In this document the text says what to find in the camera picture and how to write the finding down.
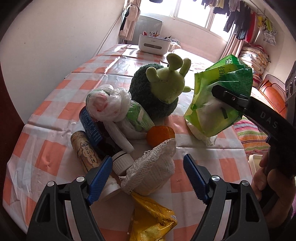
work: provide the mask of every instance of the orange and white tablecloth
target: orange and white tablecloth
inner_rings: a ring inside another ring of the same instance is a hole
[[[36,202],[48,181],[57,184],[84,175],[70,136],[83,130],[78,114],[86,95],[94,88],[111,84],[129,88],[135,71],[148,63],[167,65],[166,57],[142,53],[137,46],[116,45],[93,57],[69,74],[32,114],[25,125],[13,155],[7,164],[3,206],[19,227],[27,232]],[[207,147],[187,128],[184,113],[193,91],[182,93],[172,115],[160,121],[176,133],[175,174],[150,195],[161,205],[174,210],[178,225],[166,235],[167,241],[190,240],[205,210],[197,199],[183,169],[183,157],[190,153],[199,165],[226,182],[251,181],[252,176],[241,142],[233,127],[218,135],[215,146]],[[149,148],[145,140],[131,141],[138,158]],[[74,240],[80,240],[70,204],[67,212]],[[226,203],[216,240],[221,240],[226,227],[230,203]],[[92,212],[106,241],[126,241],[134,209],[131,196],[121,192],[107,202],[95,202]]]

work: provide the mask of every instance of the bottle cap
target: bottle cap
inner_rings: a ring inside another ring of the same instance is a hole
[[[120,192],[120,186],[113,177],[109,177],[99,197],[99,201],[107,201]]]
[[[118,175],[125,175],[125,171],[135,162],[130,154],[121,151],[113,157],[113,171]]]

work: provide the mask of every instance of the blue label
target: blue label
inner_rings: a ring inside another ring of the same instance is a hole
[[[79,113],[79,119],[85,129],[89,142],[95,147],[102,140],[102,135],[85,107]]]

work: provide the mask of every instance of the plush toy ear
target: plush toy ear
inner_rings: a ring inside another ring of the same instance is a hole
[[[147,76],[147,79],[149,80],[149,82],[157,82],[157,81],[160,81],[158,75],[157,75],[157,71],[154,67],[149,67],[147,70],[146,70],[146,76]]]
[[[169,64],[168,69],[171,71],[175,71],[175,70],[181,68],[183,65],[183,59],[175,53],[168,54],[167,61]]]
[[[185,77],[185,75],[188,73],[188,71],[189,71],[189,69],[190,69],[190,66],[191,66],[191,60],[188,59],[188,58],[185,58],[185,59],[183,59],[183,61],[184,61],[184,64],[183,64],[183,66],[181,67],[179,73],[180,73],[183,77]]]
[[[184,90],[182,92],[190,92],[191,88],[189,86],[184,86]]]

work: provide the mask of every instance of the plush toy head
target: plush toy head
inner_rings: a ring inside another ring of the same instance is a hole
[[[191,88],[185,86],[185,75],[189,71],[191,60],[170,53],[167,55],[168,67],[156,70],[149,67],[146,76],[150,82],[151,92],[161,101],[171,104],[182,92],[190,92]]]

